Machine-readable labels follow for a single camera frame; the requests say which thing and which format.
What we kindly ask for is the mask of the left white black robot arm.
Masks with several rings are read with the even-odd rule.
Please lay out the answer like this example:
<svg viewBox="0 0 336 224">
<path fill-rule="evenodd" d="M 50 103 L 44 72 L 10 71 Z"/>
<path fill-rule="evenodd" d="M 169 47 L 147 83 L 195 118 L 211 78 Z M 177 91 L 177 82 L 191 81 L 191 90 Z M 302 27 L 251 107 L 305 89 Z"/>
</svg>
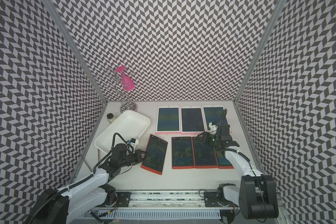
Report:
<svg viewBox="0 0 336 224">
<path fill-rule="evenodd" d="M 121 168 L 143 161 L 145 152 L 129 143 L 112 147 L 86 177 L 59 189 L 45 190 L 37 199 L 26 224 L 69 224 L 98 205 L 115 207 L 116 189 L 109 184 Z"/>
</svg>

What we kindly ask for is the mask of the red writing tablet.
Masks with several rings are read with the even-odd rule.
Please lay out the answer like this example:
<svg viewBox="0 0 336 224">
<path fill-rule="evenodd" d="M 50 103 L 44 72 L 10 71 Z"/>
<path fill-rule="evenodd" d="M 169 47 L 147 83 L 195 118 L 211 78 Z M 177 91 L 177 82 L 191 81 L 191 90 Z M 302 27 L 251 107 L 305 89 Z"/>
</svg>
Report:
<svg viewBox="0 0 336 224">
<path fill-rule="evenodd" d="M 150 135 L 141 168 L 162 175 L 168 142 Z"/>
<path fill-rule="evenodd" d="M 172 169 L 195 167 L 192 137 L 172 137 Z"/>
<path fill-rule="evenodd" d="M 215 152 L 219 169 L 233 169 L 233 165 L 226 159 L 223 152 Z"/>
<path fill-rule="evenodd" d="M 215 151 L 210 145 L 203 143 L 201 137 L 193 137 L 192 143 L 195 168 L 210 169 L 218 167 Z"/>
</svg>

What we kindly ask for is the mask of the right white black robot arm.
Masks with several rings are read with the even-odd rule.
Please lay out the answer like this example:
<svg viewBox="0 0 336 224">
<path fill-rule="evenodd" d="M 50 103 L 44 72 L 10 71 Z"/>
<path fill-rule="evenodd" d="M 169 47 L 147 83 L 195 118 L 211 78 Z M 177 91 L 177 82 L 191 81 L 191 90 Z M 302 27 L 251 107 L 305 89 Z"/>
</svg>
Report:
<svg viewBox="0 0 336 224">
<path fill-rule="evenodd" d="M 270 175 L 264 175 L 250 163 L 240 145 L 232 139 L 228 124 L 213 125 L 211 132 L 199 134 L 198 139 L 210 146 L 216 153 L 222 153 L 241 176 L 240 185 L 220 184 L 217 188 L 217 201 L 222 206 L 233 203 L 240 208 L 245 219 L 277 218 L 279 207 L 276 182 Z"/>
</svg>

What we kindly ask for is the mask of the pink writing tablet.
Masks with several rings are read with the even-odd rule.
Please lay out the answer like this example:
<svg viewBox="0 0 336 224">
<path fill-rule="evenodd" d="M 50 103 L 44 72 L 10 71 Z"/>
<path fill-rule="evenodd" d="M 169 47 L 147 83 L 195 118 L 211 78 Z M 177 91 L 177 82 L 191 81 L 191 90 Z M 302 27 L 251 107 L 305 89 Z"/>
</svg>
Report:
<svg viewBox="0 0 336 224">
<path fill-rule="evenodd" d="M 219 125 L 225 107 L 224 105 L 202 105 L 202 110 L 206 124 L 206 131 L 210 132 L 210 123 L 212 125 Z"/>
<path fill-rule="evenodd" d="M 181 133 L 181 113 L 178 105 L 158 106 L 156 120 L 156 134 Z"/>
<path fill-rule="evenodd" d="M 194 134 L 205 131 L 201 106 L 181 106 L 181 133 Z"/>
</svg>

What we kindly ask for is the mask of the white plastic storage box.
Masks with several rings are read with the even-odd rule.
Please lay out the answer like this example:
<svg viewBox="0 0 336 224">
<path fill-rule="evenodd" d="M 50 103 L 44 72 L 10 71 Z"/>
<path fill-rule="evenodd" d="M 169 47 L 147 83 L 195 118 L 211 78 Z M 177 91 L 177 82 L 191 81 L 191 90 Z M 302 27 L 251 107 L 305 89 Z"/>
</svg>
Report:
<svg viewBox="0 0 336 224">
<path fill-rule="evenodd" d="M 111 150 L 114 133 L 119 133 L 125 140 L 139 139 L 150 123 L 148 117 L 138 112 L 125 111 L 98 136 L 95 147 L 107 154 Z"/>
</svg>

